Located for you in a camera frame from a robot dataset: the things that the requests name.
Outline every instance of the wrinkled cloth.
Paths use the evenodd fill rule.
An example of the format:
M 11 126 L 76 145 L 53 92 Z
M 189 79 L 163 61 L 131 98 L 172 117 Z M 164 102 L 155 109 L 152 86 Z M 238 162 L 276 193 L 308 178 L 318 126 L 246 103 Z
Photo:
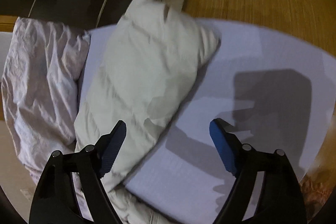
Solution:
M 62 23 L 16 21 L 2 75 L 2 100 L 16 155 L 36 184 L 54 150 L 74 152 L 76 81 L 89 45 L 88 32 Z M 78 177 L 74 183 L 79 204 L 88 212 Z
M 124 223 L 170 223 L 119 183 L 155 146 L 217 45 L 212 31 L 155 0 L 133 0 L 108 40 L 75 120 L 76 151 L 118 120 L 126 123 L 125 141 L 101 180 Z

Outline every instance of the silver bolt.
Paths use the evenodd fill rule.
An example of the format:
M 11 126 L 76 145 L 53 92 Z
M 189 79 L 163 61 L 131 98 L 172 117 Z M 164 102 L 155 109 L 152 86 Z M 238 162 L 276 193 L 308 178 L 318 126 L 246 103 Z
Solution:
M 53 153 L 51 153 L 51 155 L 52 155 L 54 158 L 56 158 L 56 157 L 58 157 L 59 155 L 61 155 L 61 151 L 59 151 L 59 150 L 55 150 Z
M 93 149 L 95 149 L 95 146 L 93 144 L 89 144 L 87 146 L 85 146 L 85 151 L 86 152 L 91 152 Z
M 277 150 L 276 150 L 276 153 L 277 153 L 279 156 L 284 156 L 284 155 L 285 155 L 285 152 L 284 152 L 282 149 L 277 149 Z
M 244 143 L 242 148 L 245 150 L 245 151 L 250 151 L 252 149 L 252 146 L 247 144 L 247 143 Z

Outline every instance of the wood plank floor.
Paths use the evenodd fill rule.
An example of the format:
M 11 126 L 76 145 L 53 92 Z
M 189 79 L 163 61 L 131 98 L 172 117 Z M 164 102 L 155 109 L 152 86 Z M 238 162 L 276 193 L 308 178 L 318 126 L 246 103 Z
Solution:
M 336 0 L 186 0 L 194 17 L 258 24 L 301 38 L 336 55 Z M 336 116 L 325 141 L 301 181 L 311 219 L 336 185 Z

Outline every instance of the bed sheet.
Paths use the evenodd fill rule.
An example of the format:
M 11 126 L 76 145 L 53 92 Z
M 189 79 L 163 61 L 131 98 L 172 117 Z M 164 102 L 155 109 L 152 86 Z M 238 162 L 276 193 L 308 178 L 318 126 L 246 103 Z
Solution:
M 221 34 L 221 45 L 157 146 L 124 182 L 126 188 L 182 223 L 212 223 L 233 186 L 209 135 L 221 117 L 243 143 L 283 149 L 301 179 L 327 132 L 336 98 L 336 60 L 295 37 L 239 22 L 199 19 Z M 85 97 L 114 30 L 90 31 L 83 75 Z M 258 174 L 245 218 L 260 192 Z

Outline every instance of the bed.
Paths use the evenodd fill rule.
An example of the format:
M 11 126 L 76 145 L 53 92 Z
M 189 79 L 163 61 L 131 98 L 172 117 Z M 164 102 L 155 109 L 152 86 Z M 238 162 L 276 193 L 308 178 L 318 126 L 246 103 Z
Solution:
M 3 24 L 0 23 L 0 28 L 10 32 L 16 18 L 0 17 L 0 19 L 3 21 Z M 310 101 L 312 98 L 310 112 L 302 112 L 302 115 L 297 115 L 295 112 L 290 112 L 290 108 L 288 108 L 291 117 L 284 116 L 281 121 L 282 124 L 290 121 L 292 123 L 290 126 L 303 134 L 295 139 L 296 144 L 291 148 L 293 150 L 291 157 L 294 170 L 298 178 L 301 179 L 306 205 L 313 206 L 313 212 L 310 212 L 312 217 L 321 207 L 318 204 L 325 203 L 335 186 L 332 170 L 336 165 L 333 160 L 330 160 L 335 158 L 332 148 L 336 145 L 335 116 L 332 115 L 335 105 L 333 92 L 336 86 L 336 78 L 333 78 L 335 73 L 333 58 L 294 37 L 266 28 L 221 20 L 200 19 L 199 22 L 210 26 L 221 34 L 222 41 L 228 42 L 226 51 L 221 52 L 220 49 L 216 53 L 216 62 L 213 61 L 207 67 L 208 73 L 200 73 L 202 78 L 198 79 L 197 89 L 193 91 L 194 97 L 187 98 L 187 101 L 184 102 L 185 107 L 180 110 L 179 117 L 174 120 L 170 131 L 147 155 L 137 170 L 124 181 L 126 188 L 146 203 L 180 222 L 210 223 L 218 213 L 218 208 L 223 205 L 225 195 L 234 180 L 229 176 L 223 177 L 225 170 L 221 169 L 220 162 L 214 162 L 213 166 L 209 168 L 206 162 L 195 158 L 196 153 L 202 151 L 208 159 L 215 159 L 213 145 L 209 142 L 208 136 L 200 134 L 206 130 L 202 124 L 214 116 L 220 115 L 235 126 L 232 129 L 233 132 L 241 133 L 241 140 L 252 142 L 259 149 L 266 149 L 265 144 L 260 140 L 267 138 L 267 130 L 274 129 L 274 126 L 278 127 L 278 121 L 274 121 L 273 117 L 259 120 L 258 123 L 269 123 L 269 127 L 253 126 L 254 132 L 251 136 L 251 133 L 248 132 L 251 130 L 251 123 L 242 117 L 247 114 L 253 115 L 254 111 L 259 113 L 274 112 L 274 109 L 263 107 L 264 101 L 270 97 L 260 98 L 258 89 L 264 88 L 265 85 L 272 86 L 276 82 L 280 85 L 280 90 L 285 92 L 273 102 L 275 105 L 281 105 L 281 109 L 276 111 L 284 112 L 283 108 L 286 104 L 293 106 L 293 103 L 297 103 L 305 106 L 306 101 Z M 104 53 L 105 43 L 114 28 L 115 26 L 111 25 L 90 31 L 90 49 L 85 69 L 82 72 L 82 79 L 79 82 L 79 104 L 82 103 L 82 98 L 88 92 L 93 75 Z M 289 57 L 288 45 L 295 47 L 295 51 L 292 51 L 292 55 Z M 231 67 L 225 71 L 228 73 L 225 78 L 223 77 L 225 81 L 219 81 L 216 86 L 224 86 L 230 92 L 229 94 L 220 92 L 217 94 L 215 90 L 212 90 L 213 85 L 207 83 L 214 83 L 220 79 L 218 68 L 226 66 L 224 64 L 230 64 Z M 317 84 L 321 82 L 319 77 L 324 74 L 327 74 L 327 77 L 323 79 L 329 79 L 328 83 Z M 260 79 L 263 85 L 257 85 L 257 91 L 253 90 L 247 97 L 241 97 L 237 87 L 242 84 L 251 85 L 251 79 Z M 295 96 L 298 91 L 291 92 L 286 89 L 286 85 L 281 86 L 280 83 L 286 84 L 288 83 L 286 81 L 290 83 L 294 81 L 295 85 L 291 85 L 291 88 L 296 86 L 295 89 L 304 91 L 302 92 L 304 95 L 301 97 L 303 101 L 296 100 Z M 204 99 L 208 97 L 209 90 L 215 92 L 216 96 Z M 288 101 L 280 103 L 281 98 L 286 98 L 286 96 L 289 96 Z M 325 97 L 332 98 L 332 100 L 325 102 Z M 195 122 L 195 117 L 203 122 Z M 299 128 L 295 127 L 297 118 L 302 118 L 302 126 Z M 279 134 L 288 128 L 290 127 L 280 127 Z M 288 150 L 289 144 L 293 142 L 290 136 L 288 138 L 287 146 L 285 144 L 284 147 L 275 147 L 278 145 L 278 142 L 275 142 L 271 149 Z M 152 174 L 152 178 L 155 179 L 150 179 L 148 174 Z M 190 174 L 198 179 L 188 180 Z M 172 184 L 169 183 L 170 181 L 181 183 Z M 186 203 L 183 200 L 185 193 L 191 195 L 192 200 L 198 202 Z M 207 209 L 208 214 L 197 214 L 204 208 Z M 251 200 L 249 208 L 247 217 L 253 214 L 255 200 Z

